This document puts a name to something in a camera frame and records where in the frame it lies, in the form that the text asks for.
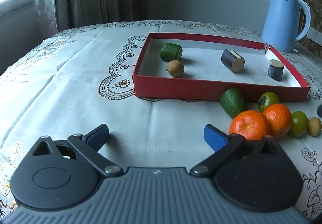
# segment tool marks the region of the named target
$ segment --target orange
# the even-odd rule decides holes
[[[231,122],[229,134],[237,133],[246,140],[260,140],[270,133],[266,117],[259,111],[248,110],[239,113]]]
[[[284,104],[272,104],[263,111],[263,114],[270,124],[271,135],[277,140],[285,136],[292,126],[291,112]]]

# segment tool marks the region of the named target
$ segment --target table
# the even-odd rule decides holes
[[[121,22],[74,28],[44,40],[0,76],[0,219],[16,207],[10,177],[42,135],[53,140],[86,134],[101,123],[111,140],[100,154],[120,165],[185,166],[213,153],[203,140],[210,123],[227,132],[231,118],[218,102],[139,99],[132,71],[149,32],[185,32],[261,41],[246,28],[186,21]],[[322,98],[322,60],[309,51],[282,53],[311,85],[308,101],[291,112],[316,116]],[[322,212],[321,137],[285,137],[280,144],[300,171],[296,207],[313,219]]]

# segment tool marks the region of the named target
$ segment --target cucumber piece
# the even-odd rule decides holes
[[[247,104],[244,101],[242,94],[236,88],[229,89],[220,98],[220,105],[225,112],[235,118],[239,113],[247,110]]]
[[[160,52],[160,58],[164,61],[179,61],[181,56],[182,47],[170,42],[165,43]]]

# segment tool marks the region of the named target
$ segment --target gray gripper base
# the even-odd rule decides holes
[[[4,224],[307,224],[295,208],[274,213],[243,210],[206,178],[185,168],[129,168],[105,179],[87,201],[59,212],[19,207]]]

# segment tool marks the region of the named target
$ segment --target tomato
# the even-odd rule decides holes
[[[288,134],[298,138],[302,136],[308,127],[308,118],[304,112],[296,111],[292,113],[292,126]]]
[[[260,96],[257,101],[258,109],[260,110],[260,112],[263,112],[268,106],[275,103],[280,103],[280,100],[277,95],[271,91],[262,94],[262,96]]]

